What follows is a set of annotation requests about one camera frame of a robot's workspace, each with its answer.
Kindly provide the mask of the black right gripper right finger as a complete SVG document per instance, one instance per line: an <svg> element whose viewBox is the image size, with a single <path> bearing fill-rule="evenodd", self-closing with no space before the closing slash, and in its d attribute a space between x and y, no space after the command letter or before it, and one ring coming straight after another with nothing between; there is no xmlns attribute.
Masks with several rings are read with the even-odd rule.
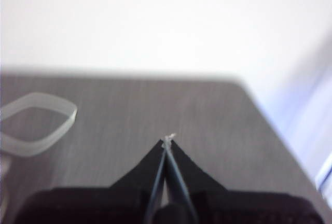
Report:
<svg viewBox="0 0 332 224"><path fill-rule="evenodd" d="M169 142L168 148L179 172L181 185L192 201L205 201L211 195L228 194L229 190L195 164L174 140Z"/></svg>

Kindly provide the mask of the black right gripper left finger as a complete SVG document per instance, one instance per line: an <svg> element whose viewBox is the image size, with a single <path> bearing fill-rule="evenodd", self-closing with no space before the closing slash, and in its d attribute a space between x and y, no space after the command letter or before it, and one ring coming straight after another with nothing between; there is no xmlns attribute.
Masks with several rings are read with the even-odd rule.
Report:
<svg viewBox="0 0 332 224"><path fill-rule="evenodd" d="M142 194L149 197L153 191L164 148L163 141L159 140L141 161L125 175L110 186L110 190L119 191L121 196L128 197L130 194Z"/></svg>

